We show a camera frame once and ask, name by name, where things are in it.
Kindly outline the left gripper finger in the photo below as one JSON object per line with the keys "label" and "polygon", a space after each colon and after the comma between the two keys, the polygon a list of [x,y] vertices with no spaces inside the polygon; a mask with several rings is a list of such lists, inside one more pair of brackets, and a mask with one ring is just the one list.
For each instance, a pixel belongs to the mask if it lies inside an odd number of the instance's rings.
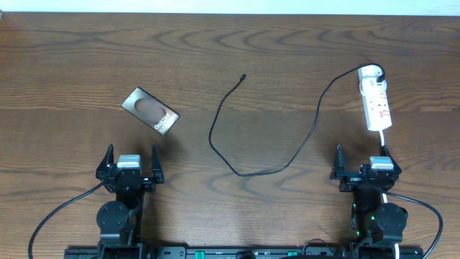
{"label": "left gripper finger", "polygon": [[162,166],[160,164],[160,160],[157,154],[156,146],[152,146],[152,167],[151,167],[152,174],[155,178],[155,181],[164,181],[164,173]]}
{"label": "left gripper finger", "polygon": [[103,157],[102,161],[98,166],[99,172],[109,171],[111,166],[114,164],[114,146],[112,144],[109,145],[105,156]]}

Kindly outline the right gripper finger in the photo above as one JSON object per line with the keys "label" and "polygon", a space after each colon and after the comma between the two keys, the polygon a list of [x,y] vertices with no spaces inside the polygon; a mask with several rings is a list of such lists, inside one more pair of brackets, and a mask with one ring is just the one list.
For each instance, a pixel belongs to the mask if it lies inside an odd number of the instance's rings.
{"label": "right gripper finger", "polygon": [[333,172],[334,173],[339,173],[344,171],[344,154],[343,150],[340,145],[337,146],[336,149],[336,158],[333,164]]}
{"label": "right gripper finger", "polygon": [[394,170],[394,172],[396,172],[396,174],[400,175],[400,174],[402,173],[402,169],[401,169],[400,166],[397,164],[397,162],[394,160],[394,158],[391,156],[390,151],[388,150],[388,147],[387,147],[386,145],[383,145],[383,146],[380,148],[380,154],[381,154],[382,156],[388,157],[388,158],[392,161],[393,170]]}

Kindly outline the Galaxy smartphone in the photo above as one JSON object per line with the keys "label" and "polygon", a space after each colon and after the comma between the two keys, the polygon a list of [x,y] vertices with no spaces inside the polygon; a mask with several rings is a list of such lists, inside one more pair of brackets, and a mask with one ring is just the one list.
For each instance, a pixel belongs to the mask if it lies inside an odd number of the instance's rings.
{"label": "Galaxy smartphone", "polygon": [[176,111],[140,87],[130,93],[121,107],[162,136],[180,118]]}

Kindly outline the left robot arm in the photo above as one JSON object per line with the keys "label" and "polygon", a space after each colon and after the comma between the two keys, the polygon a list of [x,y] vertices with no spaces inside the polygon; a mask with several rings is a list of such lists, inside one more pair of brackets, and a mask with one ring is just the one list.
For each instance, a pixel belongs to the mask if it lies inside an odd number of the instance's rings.
{"label": "left robot arm", "polygon": [[96,178],[116,199],[98,211],[100,228],[98,258],[156,258],[157,248],[140,236],[144,195],[165,182],[156,147],[152,147],[152,172],[142,175],[139,155],[122,155],[114,162],[114,147],[108,150],[96,169]]}

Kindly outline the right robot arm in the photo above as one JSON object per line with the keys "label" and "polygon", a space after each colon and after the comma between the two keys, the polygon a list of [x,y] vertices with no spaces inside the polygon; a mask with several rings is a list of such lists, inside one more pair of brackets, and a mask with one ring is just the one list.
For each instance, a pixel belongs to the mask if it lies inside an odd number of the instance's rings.
{"label": "right robot arm", "polygon": [[349,246],[352,258],[398,258],[400,254],[395,246],[403,240],[408,212],[385,202],[382,195],[395,185],[402,170],[386,146],[380,152],[358,171],[348,171],[341,146],[336,149],[330,179],[339,181],[339,191],[351,192],[354,199],[351,226],[357,240]]}

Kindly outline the white USB charger plug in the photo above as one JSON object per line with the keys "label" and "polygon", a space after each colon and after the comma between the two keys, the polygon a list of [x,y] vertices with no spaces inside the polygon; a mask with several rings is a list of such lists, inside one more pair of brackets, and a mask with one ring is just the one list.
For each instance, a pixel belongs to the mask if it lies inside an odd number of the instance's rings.
{"label": "white USB charger plug", "polygon": [[364,77],[359,84],[359,90],[362,96],[371,96],[385,93],[387,90],[386,81],[378,82],[377,78]]}

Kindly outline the white power strip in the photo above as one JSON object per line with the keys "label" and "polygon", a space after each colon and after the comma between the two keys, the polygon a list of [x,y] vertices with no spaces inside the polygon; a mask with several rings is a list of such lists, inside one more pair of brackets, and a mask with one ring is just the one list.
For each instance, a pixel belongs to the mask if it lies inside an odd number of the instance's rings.
{"label": "white power strip", "polygon": [[[359,83],[364,77],[377,78],[378,82],[385,81],[384,71],[378,65],[366,65],[358,69]],[[392,126],[387,93],[362,96],[367,129],[380,132]]]}

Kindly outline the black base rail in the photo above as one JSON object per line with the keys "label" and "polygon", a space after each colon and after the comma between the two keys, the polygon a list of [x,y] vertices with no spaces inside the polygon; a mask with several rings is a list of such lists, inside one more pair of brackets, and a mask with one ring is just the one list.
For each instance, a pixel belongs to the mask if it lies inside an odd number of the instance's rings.
{"label": "black base rail", "polygon": [[355,255],[338,247],[313,245],[306,248],[267,247],[151,247],[147,248],[70,248],[64,259],[146,258],[146,259],[275,259],[275,258],[393,258],[391,249],[367,248]]}

